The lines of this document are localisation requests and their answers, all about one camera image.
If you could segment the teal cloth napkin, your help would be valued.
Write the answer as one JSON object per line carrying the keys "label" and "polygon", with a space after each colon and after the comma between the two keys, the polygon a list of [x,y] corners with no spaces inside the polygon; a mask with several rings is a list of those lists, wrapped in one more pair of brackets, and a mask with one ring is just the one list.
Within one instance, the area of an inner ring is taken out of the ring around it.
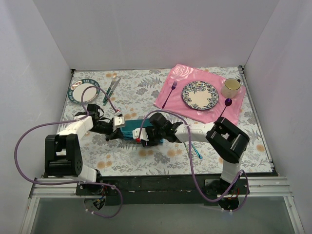
{"label": "teal cloth napkin", "polygon": [[[122,127],[120,130],[123,134],[123,139],[124,140],[134,140],[133,139],[133,133],[132,131],[135,130],[136,128],[139,128],[142,124],[142,119],[134,119],[134,120],[126,120],[125,121],[125,127]],[[152,127],[151,122],[149,119],[146,119],[143,127]],[[164,142],[164,139],[160,139],[157,141],[158,143],[162,144]]]}

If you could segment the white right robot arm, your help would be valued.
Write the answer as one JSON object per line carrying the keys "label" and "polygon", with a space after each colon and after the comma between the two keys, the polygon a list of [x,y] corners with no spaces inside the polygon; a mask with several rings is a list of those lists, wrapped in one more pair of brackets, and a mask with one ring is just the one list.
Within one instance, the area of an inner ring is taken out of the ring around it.
{"label": "white right robot arm", "polygon": [[209,143],[223,159],[222,173],[217,188],[231,194],[238,188],[240,165],[250,138],[225,117],[204,124],[187,124],[185,120],[170,122],[159,112],[149,117],[151,126],[135,129],[134,139],[144,146],[156,144],[160,139],[171,143]]}

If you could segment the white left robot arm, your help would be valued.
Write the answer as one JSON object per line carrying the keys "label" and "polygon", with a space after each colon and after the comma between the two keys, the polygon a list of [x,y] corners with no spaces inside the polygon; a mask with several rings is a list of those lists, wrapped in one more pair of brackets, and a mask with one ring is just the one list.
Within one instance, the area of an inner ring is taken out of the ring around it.
{"label": "white left robot arm", "polygon": [[87,110],[76,113],[64,130],[45,139],[44,166],[47,176],[87,182],[87,189],[93,195],[100,194],[104,184],[99,180],[100,172],[83,163],[80,141],[89,131],[105,135],[106,141],[122,139],[120,127],[125,123],[120,112],[108,119],[100,111],[97,104],[87,105]]}

